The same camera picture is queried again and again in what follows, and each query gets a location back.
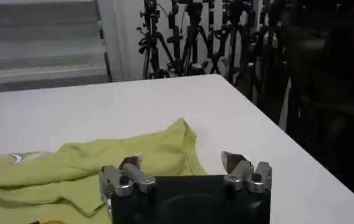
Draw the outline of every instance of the white wall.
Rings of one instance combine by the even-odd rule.
[[[144,56],[138,52],[139,45],[138,42],[142,39],[143,35],[140,34],[136,28],[140,27],[144,20],[140,18],[139,11],[144,10],[144,2],[143,0],[114,0],[116,6],[116,14],[118,23],[124,24],[123,31],[125,34],[123,36],[126,37],[126,52],[128,60],[125,63],[129,63],[130,74],[127,75],[129,80],[137,80],[141,79],[142,72],[143,72],[143,60]],[[169,13],[171,9],[171,1],[170,0],[158,0],[159,3],[163,5],[166,9],[166,12]],[[179,5],[179,13],[176,17],[176,24],[180,27],[181,19],[183,14],[184,5]],[[168,20],[161,8],[160,22],[158,23],[158,30],[163,34],[164,38],[167,39],[171,37],[172,30],[168,27]],[[214,28],[220,29],[221,28],[221,21],[222,21],[222,6],[221,0],[217,0],[215,2],[215,13],[214,13]],[[183,25],[183,34],[186,34],[186,26],[189,24],[189,17],[187,13],[185,13],[184,25]],[[206,33],[208,34],[208,5],[204,4],[203,12],[202,12],[202,22],[201,25],[204,27]],[[181,42],[181,54],[183,50],[185,39]],[[214,44],[214,51],[218,50],[218,41],[215,40]],[[159,54],[160,54],[160,66],[166,67],[168,62],[166,53],[161,48],[160,43],[158,44],[159,47]],[[172,53],[172,44],[168,44],[169,50]],[[204,42],[199,38],[199,62],[206,60],[207,57],[207,49],[204,45]],[[219,67],[221,67],[222,72],[224,72],[224,67],[222,62],[219,62]],[[208,65],[207,72],[209,72],[211,65]]]

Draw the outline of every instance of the black equipment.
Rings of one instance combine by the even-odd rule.
[[[209,30],[213,30],[213,10],[214,10],[214,0],[204,1],[204,3],[209,3]],[[217,73],[220,73],[220,70],[215,63],[215,60],[212,56],[213,52],[213,34],[207,35],[205,34],[204,28],[200,25],[201,22],[201,13],[203,5],[201,2],[193,2],[190,1],[180,1],[180,4],[187,4],[186,12],[190,17],[190,24],[187,28],[187,37],[185,41],[185,46],[183,48],[183,55],[182,55],[182,67],[183,67],[183,74],[184,75],[199,75],[205,74],[204,69],[207,67],[208,62],[205,61],[201,65],[197,64],[198,58],[198,49],[197,49],[197,38],[200,34],[207,49],[208,54],[207,57],[210,58],[213,62],[214,69]]]
[[[168,19],[169,28],[172,29],[172,36],[167,39],[167,43],[172,43],[174,46],[174,73],[176,74],[176,76],[182,76],[183,69],[180,52],[180,41],[183,37],[179,33],[179,27],[175,25],[175,16],[178,14],[179,11],[177,0],[171,0],[171,7],[172,10],[168,15]]]
[[[234,83],[234,74],[239,72],[239,75],[243,73],[243,69],[247,66],[248,48],[250,44],[250,31],[255,25],[255,12],[252,9],[252,4],[246,0],[223,0],[223,17],[221,30],[217,30],[216,37],[220,39],[220,48],[214,55],[214,65],[217,64],[219,59],[225,55],[225,42],[228,36],[231,35],[229,53],[227,59],[227,73],[226,79],[230,83]],[[240,16],[243,12],[247,13],[247,22],[245,25],[240,24]],[[236,36],[241,36],[241,56],[239,67],[235,67],[235,54],[236,54]]]
[[[144,17],[145,23],[143,27],[147,29],[146,33],[142,33],[144,38],[140,40],[139,53],[145,54],[144,58],[144,68],[143,68],[143,79],[159,79],[169,77],[168,71],[166,69],[159,67],[159,56],[158,56],[158,40],[162,44],[169,58],[170,64],[175,67],[174,60],[170,54],[170,51],[165,43],[163,35],[158,32],[158,19],[160,17],[160,12],[157,9],[156,0],[144,0],[144,13],[140,12],[140,17]],[[149,73],[149,63],[152,66],[152,72]]]
[[[241,160],[228,175],[152,177],[131,163],[105,166],[101,199],[114,224],[245,223],[270,220],[272,168]]]
[[[257,105],[265,113],[265,106],[269,105],[265,103],[268,101],[268,95],[281,95],[285,93],[286,84],[288,81],[288,76],[286,73],[286,60],[285,60],[285,45],[283,41],[283,26],[279,26],[278,23],[281,20],[281,16],[284,11],[291,9],[292,4],[287,0],[276,0],[270,5],[270,7],[264,7],[261,15],[261,28],[257,33],[255,44],[249,55],[245,70],[242,71],[241,75],[236,78],[235,86],[238,86],[239,82],[244,75],[248,73],[247,76],[251,77],[252,86],[249,88],[249,93],[247,94],[248,98],[252,98],[253,87],[257,89],[258,99]],[[268,13],[269,21],[268,25],[265,24],[265,17]],[[276,36],[277,44],[274,44],[274,37]],[[260,61],[260,75],[258,76],[257,64]],[[270,93],[271,89],[281,89],[281,93]],[[277,118],[273,118],[270,114],[267,114],[274,122]]]

